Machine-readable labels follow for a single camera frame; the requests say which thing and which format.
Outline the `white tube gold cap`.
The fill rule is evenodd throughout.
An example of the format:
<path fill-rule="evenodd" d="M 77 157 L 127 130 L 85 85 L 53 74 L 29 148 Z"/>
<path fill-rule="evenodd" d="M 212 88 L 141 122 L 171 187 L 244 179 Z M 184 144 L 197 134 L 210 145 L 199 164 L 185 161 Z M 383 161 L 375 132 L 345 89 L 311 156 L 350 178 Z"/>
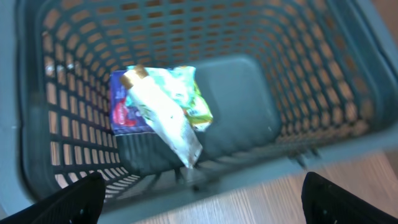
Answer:
<path fill-rule="evenodd" d="M 184 166 L 192 169 L 203 146 L 183 109 L 161 90 L 142 65 L 126 71 L 119 81 L 146 123 L 178 155 Z"/>

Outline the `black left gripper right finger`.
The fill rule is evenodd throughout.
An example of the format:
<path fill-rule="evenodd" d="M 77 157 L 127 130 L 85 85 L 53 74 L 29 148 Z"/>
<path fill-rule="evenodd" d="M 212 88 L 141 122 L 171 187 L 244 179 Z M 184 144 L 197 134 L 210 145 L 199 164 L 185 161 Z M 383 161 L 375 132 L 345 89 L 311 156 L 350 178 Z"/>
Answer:
<path fill-rule="evenodd" d="M 316 172 L 306 174 L 301 199 L 307 224 L 397 224 L 397 218 Z"/>

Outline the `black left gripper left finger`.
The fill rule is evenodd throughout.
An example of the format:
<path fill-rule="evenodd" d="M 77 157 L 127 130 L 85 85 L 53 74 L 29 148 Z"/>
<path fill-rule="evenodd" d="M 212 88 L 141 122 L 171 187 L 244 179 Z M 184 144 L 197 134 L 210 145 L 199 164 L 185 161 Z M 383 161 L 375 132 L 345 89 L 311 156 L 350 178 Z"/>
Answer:
<path fill-rule="evenodd" d="M 93 223 L 101 215 L 105 181 L 93 172 L 55 194 L 3 220 L 1 224 Z"/>

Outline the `purple snack packet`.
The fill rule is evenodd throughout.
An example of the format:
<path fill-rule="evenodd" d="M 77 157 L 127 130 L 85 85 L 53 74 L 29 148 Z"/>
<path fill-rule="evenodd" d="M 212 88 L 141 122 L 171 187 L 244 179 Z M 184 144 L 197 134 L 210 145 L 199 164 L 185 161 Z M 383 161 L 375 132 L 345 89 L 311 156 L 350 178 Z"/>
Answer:
<path fill-rule="evenodd" d="M 110 76 L 111 129 L 115 136 L 154 133 L 141 116 L 134 100 L 128 95 L 127 88 L 119 81 L 125 72 L 125 70 L 116 70 Z"/>

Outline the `green snack pouch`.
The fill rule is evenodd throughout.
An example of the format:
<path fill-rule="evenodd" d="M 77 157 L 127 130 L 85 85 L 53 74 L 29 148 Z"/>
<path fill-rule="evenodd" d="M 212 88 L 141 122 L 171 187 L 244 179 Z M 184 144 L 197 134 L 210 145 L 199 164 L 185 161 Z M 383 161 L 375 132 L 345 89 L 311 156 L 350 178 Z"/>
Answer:
<path fill-rule="evenodd" d="M 195 81 L 195 67 L 146 67 L 145 71 L 160 89 L 183 109 L 184 115 L 195 131 L 206 131 L 213 122 L 213 115 Z"/>

